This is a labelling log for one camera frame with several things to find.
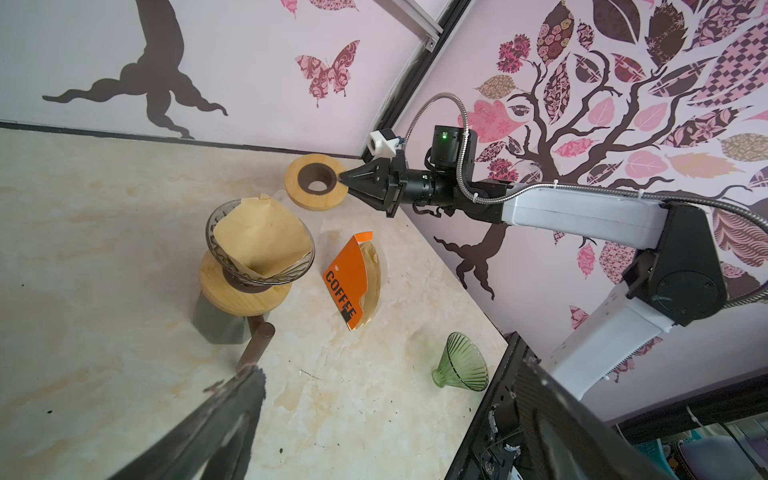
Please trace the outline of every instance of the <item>wall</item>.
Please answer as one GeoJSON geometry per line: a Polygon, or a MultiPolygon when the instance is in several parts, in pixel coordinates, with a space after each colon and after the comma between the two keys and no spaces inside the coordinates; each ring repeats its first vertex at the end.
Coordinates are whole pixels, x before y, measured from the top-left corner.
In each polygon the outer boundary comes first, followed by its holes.
{"type": "Polygon", "coordinates": [[[0,43],[2,121],[357,155],[421,39],[372,0],[31,0],[2,6],[0,43]],[[302,55],[331,68],[324,98],[302,55]]]}
{"type": "MultiPolygon", "coordinates": [[[[480,137],[474,180],[685,190],[766,216],[765,2],[698,3],[478,0],[396,133],[406,132],[429,97],[450,91],[467,106],[480,137]],[[540,26],[541,46],[551,41],[547,51],[537,45],[540,26]],[[537,66],[543,76],[534,86],[537,66]]],[[[424,113],[409,142],[411,167],[422,165],[433,125],[458,125],[457,117],[447,100],[424,113]]],[[[540,356],[595,309],[633,254],[598,239],[489,228],[461,212],[439,219],[406,212],[496,326],[519,331],[540,356]]],[[[768,279],[765,235],[721,213],[713,221],[730,293],[768,279]]],[[[594,386],[584,402],[614,419],[768,366],[767,316],[768,306],[758,303],[676,327],[594,386]]]]}

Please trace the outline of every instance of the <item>brown paper filter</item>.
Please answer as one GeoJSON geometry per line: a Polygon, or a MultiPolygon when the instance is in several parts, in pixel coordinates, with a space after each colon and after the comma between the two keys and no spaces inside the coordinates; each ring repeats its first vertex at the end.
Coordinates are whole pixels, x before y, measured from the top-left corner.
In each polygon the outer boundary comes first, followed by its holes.
{"type": "Polygon", "coordinates": [[[360,306],[362,307],[360,324],[364,324],[373,317],[379,306],[381,268],[379,256],[376,254],[376,247],[373,246],[373,242],[362,242],[360,244],[360,252],[362,252],[362,261],[366,265],[366,276],[368,277],[368,290],[360,299],[360,306]]]}
{"type": "Polygon", "coordinates": [[[215,226],[214,236],[237,269],[257,279],[288,270],[312,250],[301,220],[269,195],[243,198],[215,226]]]}

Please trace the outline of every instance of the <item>table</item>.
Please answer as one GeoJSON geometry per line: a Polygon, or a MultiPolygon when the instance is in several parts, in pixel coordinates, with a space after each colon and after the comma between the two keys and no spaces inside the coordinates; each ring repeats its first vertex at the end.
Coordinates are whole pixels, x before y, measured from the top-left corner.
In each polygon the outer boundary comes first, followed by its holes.
{"type": "MultiPolygon", "coordinates": [[[[0,130],[0,477],[106,478],[229,379],[245,347],[190,319],[204,225],[272,194],[294,154],[0,130]]],[[[350,167],[360,161],[346,161],[350,167]]],[[[453,331],[492,374],[505,342],[402,212],[348,197],[270,314],[248,478],[442,478],[482,392],[430,378],[453,331]],[[382,306],[350,332],[323,284],[373,230],[382,306]]]]}

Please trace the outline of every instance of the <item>green glass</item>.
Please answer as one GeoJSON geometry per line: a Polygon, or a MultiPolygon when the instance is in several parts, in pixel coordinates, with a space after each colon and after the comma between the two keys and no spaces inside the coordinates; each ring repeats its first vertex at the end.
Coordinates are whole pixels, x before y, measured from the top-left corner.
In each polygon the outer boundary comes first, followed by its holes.
{"type": "Polygon", "coordinates": [[[488,367],[478,347],[463,333],[454,332],[448,335],[432,380],[440,388],[450,385],[482,392],[488,386],[488,367]]]}

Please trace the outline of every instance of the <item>robotic arm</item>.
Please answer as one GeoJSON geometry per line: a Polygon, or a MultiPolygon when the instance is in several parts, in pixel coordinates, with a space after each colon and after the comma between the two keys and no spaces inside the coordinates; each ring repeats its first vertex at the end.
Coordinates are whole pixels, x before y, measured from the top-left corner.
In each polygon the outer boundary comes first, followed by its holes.
{"type": "Polygon", "coordinates": [[[739,214],[768,233],[768,221],[719,200],[642,190],[552,183],[507,184],[472,178],[477,134],[452,94],[438,94],[419,111],[408,134],[371,133],[375,159],[339,175],[349,192],[393,217],[401,203],[418,214],[451,216],[456,210],[475,220],[559,230],[610,240],[637,249],[633,263],[608,298],[541,366],[575,398],[635,350],[674,325],[687,326],[723,308],[755,302],[768,283],[727,299],[720,261],[706,214],[693,204],[739,214]],[[421,113],[440,98],[453,100],[464,127],[436,126],[427,170],[408,169],[405,146],[421,113]],[[436,210],[420,210],[428,205],[436,210]]]}

